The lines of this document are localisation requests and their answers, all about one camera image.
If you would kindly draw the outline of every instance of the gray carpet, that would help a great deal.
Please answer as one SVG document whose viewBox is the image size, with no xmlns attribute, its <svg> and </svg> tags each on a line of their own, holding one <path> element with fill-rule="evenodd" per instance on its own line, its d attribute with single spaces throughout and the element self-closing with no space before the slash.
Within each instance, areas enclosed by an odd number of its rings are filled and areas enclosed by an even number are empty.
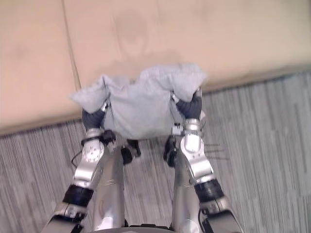
<svg viewBox="0 0 311 233">
<path fill-rule="evenodd" d="M 211 163 L 245 232 L 310 233 L 311 73 L 209 93 L 204 109 L 205 142 L 224 148 L 209 156 L 230 158 Z M 40 232 L 70 184 L 83 136 L 74 121 L 0 138 L 0 233 Z M 142 156 L 125 168 L 130 224 L 171 221 L 164 142 L 141 141 Z"/>
</svg>

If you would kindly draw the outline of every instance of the fabric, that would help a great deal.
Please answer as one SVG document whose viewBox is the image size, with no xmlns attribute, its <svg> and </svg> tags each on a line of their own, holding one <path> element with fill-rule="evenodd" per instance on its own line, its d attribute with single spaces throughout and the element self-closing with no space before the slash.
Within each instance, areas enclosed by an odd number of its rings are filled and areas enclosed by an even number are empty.
<svg viewBox="0 0 311 233">
<path fill-rule="evenodd" d="M 194 63 L 155 66 L 142 71 L 134 83 L 124 77 L 115 83 L 102 75 L 70 98 L 88 113 L 99 110 L 109 98 L 103 128 L 129 139 L 152 138 L 168 135 L 174 123 L 182 123 L 171 94 L 190 102 L 206 79 L 207 74 Z"/>
</svg>

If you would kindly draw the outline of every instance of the striped carpet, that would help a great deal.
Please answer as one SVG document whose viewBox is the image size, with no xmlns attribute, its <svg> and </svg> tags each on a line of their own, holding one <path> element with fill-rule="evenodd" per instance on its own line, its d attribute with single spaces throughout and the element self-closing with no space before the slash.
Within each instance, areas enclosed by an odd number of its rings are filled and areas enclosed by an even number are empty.
<svg viewBox="0 0 311 233">
<path fill-rule="evenodd" d="M 209 156 L 230 158 L 210 161 L 245 232 L 311 233 L 311 72 L 206 94 L 204 109 L 205 142 L 224 149 Z M 0 138 L 0 233 L 40 232 L 70 184 L 83 137 L 72 121 Z M 164 143 L 140 141 L 142 156 L 125 167 L 130 224 L 171 222 Z"/>
</svg>

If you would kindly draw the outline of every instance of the robotic arm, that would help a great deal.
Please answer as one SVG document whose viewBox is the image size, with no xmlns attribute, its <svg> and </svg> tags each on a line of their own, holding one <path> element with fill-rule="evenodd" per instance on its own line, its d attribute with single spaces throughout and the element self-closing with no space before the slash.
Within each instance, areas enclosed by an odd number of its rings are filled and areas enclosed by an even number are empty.
<svg viewBox="0 0 311 233">
<path fill-rule="evenodd" d="M 242 233 L 228 198 L 224 195 L 213 168 L 205 156 L 204 142 L 200 129 L 202 94 L 198 90 L 190 103 L 179 100 L 178 110 L 185 116 L 184 126 L 174 126 L 173 135 L 181 135 L 179 152 L 181 153 L 190 178 L 199 199 L 198 221 L 201 231 L 206 233 Z"/>
</svg>

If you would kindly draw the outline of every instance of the beige couch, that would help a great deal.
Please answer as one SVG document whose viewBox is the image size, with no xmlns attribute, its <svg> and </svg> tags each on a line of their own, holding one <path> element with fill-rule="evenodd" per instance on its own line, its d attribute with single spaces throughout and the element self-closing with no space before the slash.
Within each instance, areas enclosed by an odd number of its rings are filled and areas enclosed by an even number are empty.
<svg viewBox="0 0 311 233">
<path fill-rule="evenodd" d="M 311 67 L 309 0 L 0 1 L 0 134 L 80 117 L 100 74 L 197 62 L 205 90 Z"/>
</svg>

